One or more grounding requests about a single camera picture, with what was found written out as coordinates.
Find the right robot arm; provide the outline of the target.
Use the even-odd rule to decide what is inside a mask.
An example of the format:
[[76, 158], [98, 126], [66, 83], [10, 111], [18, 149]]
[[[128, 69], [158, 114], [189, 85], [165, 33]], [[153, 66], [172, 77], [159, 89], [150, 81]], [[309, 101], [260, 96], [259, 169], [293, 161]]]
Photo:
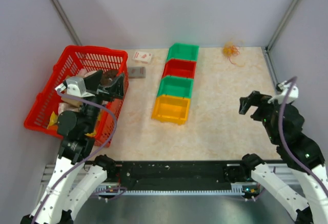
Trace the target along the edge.
[[256, 154], [242, 158], [239, 175], [261, 184], [288, 212], [294, 223], [327, 223], [327, 174], [323, 154], [302, 132], [304, 117], [292, 104], [282, 105], [276, 98], [253, 91], [240, 98], [239, 114], [251, 106], [251, 119], [262, 122], [270, 142], [301, 186], [300, 196], [281, 180]]

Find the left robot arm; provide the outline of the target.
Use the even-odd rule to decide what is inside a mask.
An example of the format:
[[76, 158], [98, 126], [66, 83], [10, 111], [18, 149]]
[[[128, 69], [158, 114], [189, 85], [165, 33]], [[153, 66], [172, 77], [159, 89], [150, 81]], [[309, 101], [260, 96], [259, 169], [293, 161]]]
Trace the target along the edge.
[[103, 70], [85, 78], [74, 76], [55, 88], [56, 93], [68, 99], [82, 102], [79, 111], [66, 110], [58, 115], [57, 133], [63, 137], [55, 168], [39, 203], [32, 213], [24, 216], [21, 223], [73, 223], [79, 210], [103, 181], [116, 176], [114, 161], [105, 155], [96, 157], [87, 175], [74, 187], [73, 183], [86, 162], [95, 155], [92, 150], [94, 131], [101, 110], [117, 122], [112, 111], [103, 102], [123, 99], [125, 74], [110, 77], [102, 84]]

